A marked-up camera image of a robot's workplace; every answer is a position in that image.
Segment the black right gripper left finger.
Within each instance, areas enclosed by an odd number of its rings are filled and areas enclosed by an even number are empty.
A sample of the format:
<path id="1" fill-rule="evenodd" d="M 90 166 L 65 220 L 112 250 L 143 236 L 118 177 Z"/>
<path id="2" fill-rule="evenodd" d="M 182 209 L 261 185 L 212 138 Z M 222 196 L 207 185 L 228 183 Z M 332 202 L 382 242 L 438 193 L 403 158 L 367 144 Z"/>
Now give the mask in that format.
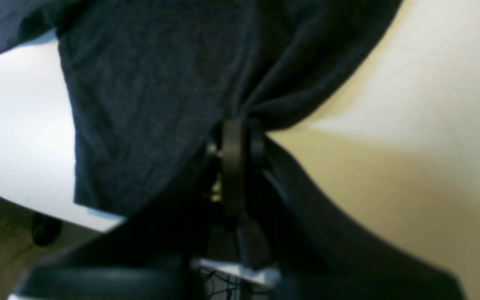
<path id="1" fill-rule="evenodd" d="M 158 194 L 166 233 L 157 263 L 191 267 L 202 257 L 245 261 L 245 123 L 232 120 Z"/>

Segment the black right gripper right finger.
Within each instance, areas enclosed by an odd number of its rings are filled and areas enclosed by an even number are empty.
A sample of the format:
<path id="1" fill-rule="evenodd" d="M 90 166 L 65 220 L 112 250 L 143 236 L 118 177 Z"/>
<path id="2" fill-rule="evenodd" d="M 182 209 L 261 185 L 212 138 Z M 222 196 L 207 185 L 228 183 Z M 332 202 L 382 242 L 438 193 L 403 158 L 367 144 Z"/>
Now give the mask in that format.
<path id="1" fill-rule="evenodd" d="M 341 211 L 310 180 L 286 150 L 272 142 L 258 121 L 248 121 L 250 208 L 269 240 L 283 275 L 347 273 L 341 234 L 331 224 Z"/>

